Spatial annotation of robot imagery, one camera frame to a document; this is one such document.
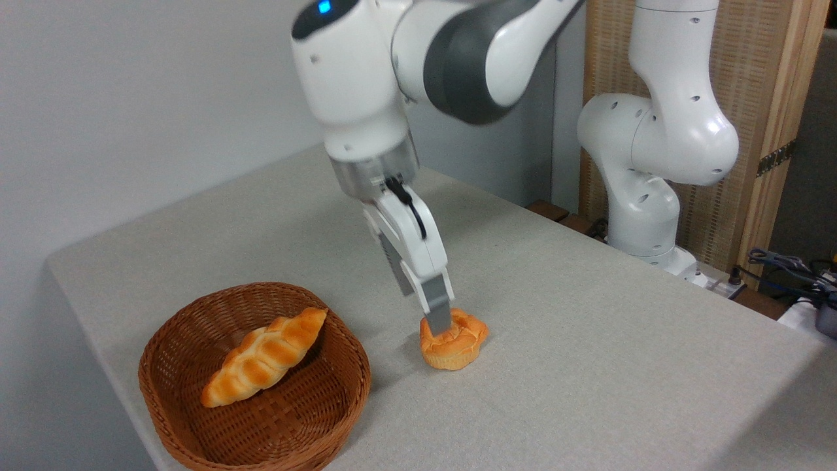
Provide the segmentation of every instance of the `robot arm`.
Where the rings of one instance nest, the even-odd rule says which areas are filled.
[[[418,160],[405,102],[474,124],[500,119],[576,1],[316,0],[294,23],[296,69],[337,180],[362,202],[434,334],[450,326],[453,292],[433,216],[409,188]]]
[[[651,98],[595,96],[578,140],[608,191],[608,243],[700,284],[675,246],[680,202],[664,179],[710,185],[732,169],[735,128],[712,93],[709,53],[718,0],[637,0],[629,60]]]

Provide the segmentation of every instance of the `woven screen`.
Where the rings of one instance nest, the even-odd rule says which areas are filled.
[[[791,0],[721,0],[718,10],[711,81],[721,109],[738,131],[738,160],[717,185],[672,187],[681,206],[677,244],[722,270],[735,262],[741,245],[792,6]],[[649,96],[628,62],[633,15],[634,0],[588,0],[585,101],[601,93]],[[582,216],[607,217],[607,194],[586,154],[579,191]]]

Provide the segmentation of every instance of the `hinge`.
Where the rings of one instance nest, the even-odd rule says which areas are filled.
[[[774,167],[778,167],[785,160],[791,158],[795,148],[796,139],[769,153],[766,157],[762,157],[758,161],[758,173],[756,173],[756,177],[761,177],[765,173],[773,170]]]

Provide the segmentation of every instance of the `fake bread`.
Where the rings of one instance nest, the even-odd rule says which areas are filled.
[[[325,320],[325,309],[306,308],[296,317],[278,317],[245,335],[209,378],[201,404],[226,406],[276,384],[306,356]]]
[[[450,329],[434,337],[427,319],[421,319],[421,354],[428,365],[439,370],[461,370],[480,355],[480,344],[488,337],[488,326],[462,309],[450,309]]]

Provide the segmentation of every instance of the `wicker basket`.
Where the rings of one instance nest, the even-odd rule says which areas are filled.
[[[301,287],[262,282],[199,298],[169,319],[140,360],[140,389],[162,444],[190,469],[322,469],[340,451],[369,395],[369,360],[328,311],[317,341],[284,378],[229,406],[201,390],[226,354],[277,316],[328,307]]]

